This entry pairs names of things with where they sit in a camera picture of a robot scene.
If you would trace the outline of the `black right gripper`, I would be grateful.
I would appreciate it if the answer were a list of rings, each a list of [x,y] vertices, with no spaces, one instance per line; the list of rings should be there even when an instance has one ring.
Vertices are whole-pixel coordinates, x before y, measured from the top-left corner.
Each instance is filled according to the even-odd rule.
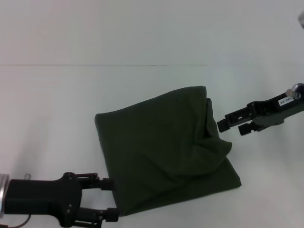
[[[240,135],[252,131],[262,131],[268,127],[283,124],[285,119],[304,110],[304,97],[283,93],[265,101],[249,103],[245,108],[225,115],[217,122],[218,130],[223,133],[238,126]]]

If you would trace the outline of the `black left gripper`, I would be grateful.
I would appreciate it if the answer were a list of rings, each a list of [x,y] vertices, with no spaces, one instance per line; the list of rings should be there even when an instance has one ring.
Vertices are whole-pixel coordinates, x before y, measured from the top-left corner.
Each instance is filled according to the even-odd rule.
[[[117,222],[119,210],[80,208],[82,190],[113,191],[114,181],[99,178],[97,173],[65,173],[58,180],[9,181],[4,213],[16,215],[51,215],[62,227],[100,227],[102,222]]]

